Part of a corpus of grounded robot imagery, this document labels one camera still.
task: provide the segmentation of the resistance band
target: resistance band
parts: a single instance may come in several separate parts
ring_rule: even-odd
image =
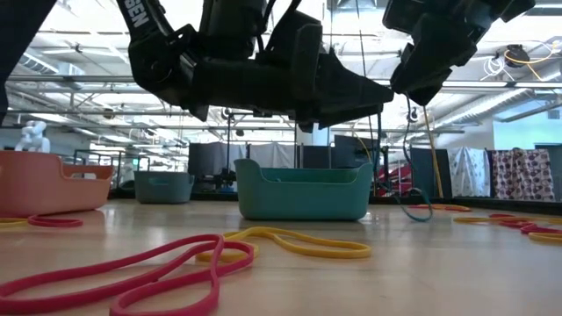
[[[0,228],[10,228],[14,226],[42,226],[42,227],[79,227],[83,225],[80,219],[49,219],[40,215],[32,215],[27,219],[1,219]]]
[[[443,211],[456,211],[456,212],[472,212],[470,207],[461,206],[461,205],[431,205],[434,210],[443,210]],[[408,208],[411,209],[428,209],[429,205],[410,205]]]
[[[176,259],[168,262],[156,269],[139,276],[131,277],[124,281],[114,284],[99,286],[86,291],[56,295],[46,298],[7,298],[9,295],[29,289],[42,284],[49,284],[78,277],[93,276],[111,270],[123,268],[125,266],[145,261],[157,255],[164,254],[170,250],[189,245],[195,242],[204,242],[194,246]],[[241,260],[226,265],[218,266],[220,253],[223,248],[241,250],[245,253]],[[173,277],[170,279],[159,279],[169,274],[172,270],[184,264],[196,254],[213,250],[211,266],[199,272],[190,273],[184,276]],[[0,314],[29,314],[57,312],[71,307],[77,307],[119,295],[112,303],[111,316],[176,316],[176,315],[204,315],[216,308],[219,303],[219,279],[218,277],[231,273],[238,269],[249,266],[254,260],[254,249],[248,244],[237,241],[225,241],[222,235],[203,234],[171,242],[147,252],[133,255],[127,258],[118,259],[111,262],[104,262],[81,268],[63,269],[53,272],[28,276],[19,280],[11,281],[0,285]],[[126,308],[131,304],[144,298],[152,297],[156,294],[170,291],[185,285],[211,281],[211,290],[204,298],[195,304],[183,308],[158,311],[158,312],[128,312]]]
[[[540,227],[533,222],[543,221],[548,224],[562,225],[562,219],[540,217],[516,217],[508,214],[492,214],[489,218],[455,218],[455,222],[463,224],[492,223],[500,226],[516,228],[527,234],[532,241],[562,244],[562,230]]]
[[[306,248],[290,243],[284,240],[281,236],[292,237],[294,239],[305,241],[314,245],[327,246],[333,248],[347,248],[349,250],[330,250],[330,249],[318,249],[318,248]],[[252,227],[246,229],[242,232],[225,233],[225,238],[227,241],[241,241],[247,237],[261,237],[273,240],[276,244],[281,246],[281,248],[300,255],[310,255],[320,258],[336,258],[336,259],[358,259],[358,258],[368,258],[371,256],[371,247],[349,241],[332,241],[321,238],[315,238],[312,236],[305,235],[303,233],[295,233],[292,231],[272,228],[272,227]],[[254,249],[254,255],[259,254],[259,247],[255,244],[249,245]],[[204,253],[197,255],[200,261],[209,261],[211,259],[211,254]],[[220,260],[222,262],[235,262],[240,260],[241,254],[236,253],[223,253],[220,255]]]

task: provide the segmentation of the wooden floor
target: wooden floor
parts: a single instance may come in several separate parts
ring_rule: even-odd
[[[474,212],[471,216],[487,215]],[[70,214],[85,225],[70,229],[0,230],[0,282],[53,269],[117,259],[197,233],[274,226],[373,247],[361,260],[319,259],[256,241],[253,268],[221,279],[216,315],[560,315],[562,247],[534,244],[516,230],[455,224],[439,212],[414,223],[397,207],[373,206],[358,223],[248,222],[236,203],[138,205],[113,201],[101,212]],[[102,276],[46,285],[15,294],[30,298],[108,284],[152,269],[177,252]],[[201,269],[195,262],[182,271]],[[208,284],[171,291],[133,305],[169,309],[202,298]],[[111,300],[56,315],[107,315]]]

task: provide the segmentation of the red object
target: red object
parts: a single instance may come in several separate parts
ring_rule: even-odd
[[[64,165],[56,154],[0,151],[0,217],[97,209],[107,202],[112,173],[111,166]]]
[[[43,227],[79,227],[83,225],[80,219],[47,219],[39,215],[30,216],[27,223]]]
[[[68,280],[78,277],[93,276],[105,273],[114,269],[145,261],[154,256],[166,253],[170,250],[182,247],[195,242],[210,241],[194,246],[178,256],[176,259],[153,269],[140,276],[134,276],[127,280],[119,281],[114,284],[103,285],[86,291],[78,291],[63,295],[56,295],[46,298],[7,298],[7,296],[32,288],[34,286]],[[218,266],[218,260],[223,248],[238,249],[248,254],[244,259]],[[190,273],[185,276],[178,276],[171,279],[159,281],[161,277],[169,274],[172,270],[184,264],[196,254],[214,250],[211,260],[211,267],[203,271]],[[130,316],[139,314],[142,316],[151,315],[204,315],[216,308],[219,302],[219,279],[227,273],[249,266],[254,260],[254,249],[239,241],[224,241],[224,237],[218,234],[204,234],[173,241],[167,245],[160,246],[147,252],[133,255],[127,258],[118,259],[111,262],[99,263],[91,266],[63,269],[53,272],[28,276],[19,280],[0,284],[0,314],[30,314],[57,312],[71,307],[89,304],[104,298],[119,295],[113,302],[110,310],[111,316]],[[196,284],[204,281],[211,281],[211,291],[207,296],[195,304],[168,311],[158,312],[128,312],[126,308],[144,298],[156,294],[170,291],[185,285]]]
[[[514,215],[508,214],[492,214],[490,215],[491,219],[498,219],[498,218],[506,218],[506,221],[501,221],[498,223],[500,226],[516,228],[521,231],[521,233],[529,234],[529,233],[562,233],[562,230],[548,228],[548,227],[540,227],[537,224],[529,222],[527,220],[518,220],[518,221],[509,221],[509,218],[515,217]]]

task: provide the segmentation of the ceiling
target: ceiling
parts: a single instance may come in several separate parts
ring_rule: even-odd
[[[272,23],[269,30],[283,15],[290,0],[277,0],[272,12]],[[380,7],[369,7],[368,1],[359,1],[360,14],[352,8],[353,1],[340,1],[340,10],[328,11],[327,0],[303,0],[299,7],[305,12],[321,20],[324,26],[324,42],[331,44],[338,53],[344,66],[360,75],[367,75],[372,79],[388,79],[400,62],[399,51],[411,39],[409,36],[387,30],[382,25],[384,10]],[[185,24],[192,24],[196,29],[200,21],[202,0],[178,1],[161,0],[167,11],[166,18],[174,28]],[[520,16],[508,24],[501,21],[494,23],[490,32],[479,43],[479,51],[475,57],[463,68],[454,68],[451,80],[462,81],[507,81],[526,78],[534,80],[528,68],[505,68],[498,75],[486,76],[486,66],[496,52],[504,52],[508,44],[520,44],[529,52],[530,57],[537,61],[550,55],[548,61],[536,65],[537,71],[548,68],[552,63],[558,63],[561,57],[557,49],[558,39],[562,39],[562,18],[560,16]],[[119,9],[113,0],[59,0],[53,8],[40,31],[29,46],[28,55],[45,62],[54,68],[59,65],[73,65],[74,74],[78,75],[131,75],[127,58],[129,37],[126,25],[120,15]],[[29,68],[19,65],[14,70],[14,75],[33,74]],[[24,90],[31,90],[56,101],[59,109],[69,109],[70,95],[62,93],[43,93],[41,89],[60,88],[55,83],[15,83]],[[134,85],[122,84],[119,88],[133,87]],[[111,83],[84,84],[83,88],[109,88]],[[13,97],[20,97],[22,103],[12,104],[12,108],[22,107],[23,102],[40,100],[26,96],[25,93],[15,93]],[[458,90],[439,93],[429,104],[429,115],[432,120],[464,106],[474,99],[481,97],[476,90]],[[149,94],[103,93],[103,94],[76,94],[76,103],[81,103],[79,111],[101,111],[112,108],[116,111],[180,111],[179,108],[170,109],[157,97]],[[117,116],[111,120],[99,116],[81,115],[77,118],[68,118],[72,121],[97,125],[146,125],[155,126],[201,126],[200,131],[167,131],[168,138],[174,135],[187,141],[215,141],[225,139],[224,131],[204,131],[213,126],[226,126],[227,122],[221,117],[222,109],[213,107],[207,122],[200,122],[189,116]],[[402,96],[396,96],[394,101],[385,105],[382,114],[383,128],[403,128],[406,124],[407,103]],[[293,127],[288,118],[252,118],[251,115],[239,117],[237,126],[263,126],[263,127]],[[337,127],[368,127],[368,118]],[[96,135],[109,133],[106,129],[91,128]],[[134,140],[148,140],[140,130],[111,131],[123,137]],[[369,133],[359,132],[362,137]],[[292,141],[292,131],[247,131],[243,137],[233,135],[234,140],[285,140]]]

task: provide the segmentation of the yellow rope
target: yellow rope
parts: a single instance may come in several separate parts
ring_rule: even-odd
[[[261,237],[273,240],[281,248],[293,252],[299,255],[310,255],[321,258],[338,258],[338,259],[358,259],[358,258],[368,258],[371,256],[371,247],[349,241],[331,241],[321,238],[314,238],[302,233],[295,233],[292,231],[271,228],[271,227],[252,227],[246,229],[242,232],[225,233],[226,241],[242,241],[247,237]],[[320,246],[327,246],[333,248],[346,248],[348,250],[330,250],[330,249],[319,249],[319,248],[307,248],[302,246],[297,246],[284,240],[280,236],[288,236],[300,241],[306,241],[308,243]],[[254,248],[255,256],[259,254],[259,247],[257,245],[249,243],[250,246]],[[203,253],[197,255],[197,259],[200,261],[208,262],[211,260],[211,253]],[[244,257],[245,254],[240,253],[223,253],[220,255],[220,260],[222,262],[235,262]]]
[[[443,186],[441,186],[441,172],[439,171],[439,163],[437,162],[436,146],[433,142],[431,129],[429,128],[428,110],[425,106],[423,107],[423,116],[425,117],[425,126],[428,128],[429,145],[431,146],[431,156],[433,157],[433,169],[435,170],[437,178],[437,190],[439,191],[439,197],[443,198]]]
[[[0,228],[27,225],[27,219],[0,219]]]

